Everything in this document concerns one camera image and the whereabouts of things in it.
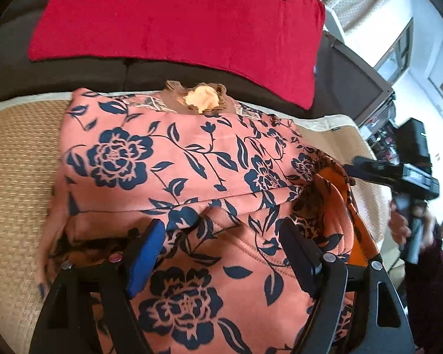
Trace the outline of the person's right hand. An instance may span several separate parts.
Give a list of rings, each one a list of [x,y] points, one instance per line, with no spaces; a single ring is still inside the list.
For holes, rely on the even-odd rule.
[[[418,208],[418,212],[423,216],[423,237],[420,245],[420,251],[430,248],[434,244],[434,225],[435,217],[431,214],[428,207]],[[394,201],[390,202],[390,219],[388,221],[392,239],[399,245],[405,245],[406,240],[411,236],[411,230],[408,227],[408,220],[396,210]]]

